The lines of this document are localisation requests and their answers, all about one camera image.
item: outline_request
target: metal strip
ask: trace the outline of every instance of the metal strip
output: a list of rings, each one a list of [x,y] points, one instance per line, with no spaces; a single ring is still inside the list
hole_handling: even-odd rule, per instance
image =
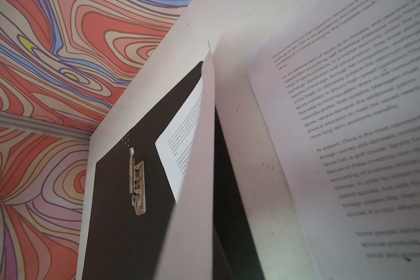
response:
[[[2,111],[0,111],[0,126],[60,138],[69,138],[87,144],[90,142],[90,136],[92,135],[92,132],[89,131],[51,124],[43,120],[35,120]]]

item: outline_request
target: patterned fabric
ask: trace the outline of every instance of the patterned fabric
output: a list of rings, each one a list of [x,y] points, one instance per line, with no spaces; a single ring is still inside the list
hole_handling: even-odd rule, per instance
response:
[[[0,127],[0,280],[75,278],[88,151]]]
[[[0,0],[0,110],[94,131],[190,0]]]

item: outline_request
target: patterned wallpaper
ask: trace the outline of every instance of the patterned wallpaper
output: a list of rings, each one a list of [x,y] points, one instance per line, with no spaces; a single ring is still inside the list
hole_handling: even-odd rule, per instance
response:
[[[0,280],[75,278],[88,150],[0,127]]]
[[[0,110],[94,131],[190,0],[0,0]]]

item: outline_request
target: colorful wall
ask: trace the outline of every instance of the colorful wall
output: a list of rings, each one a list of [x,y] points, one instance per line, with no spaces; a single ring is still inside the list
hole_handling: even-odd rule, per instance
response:
[[[88,150],[0,127],[0,280],[75,277]]]
[[[0,0],[0,110],[94,131],[190,0]]]

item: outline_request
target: clipboard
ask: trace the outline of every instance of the clipboard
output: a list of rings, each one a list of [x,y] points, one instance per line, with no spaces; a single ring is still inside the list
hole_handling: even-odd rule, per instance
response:
[[[175,204],[155,141],[196,86],[201,67],[97,162],[84,280],[154,277]],[[213,185],[213,279],[264,279],[216,110]]]

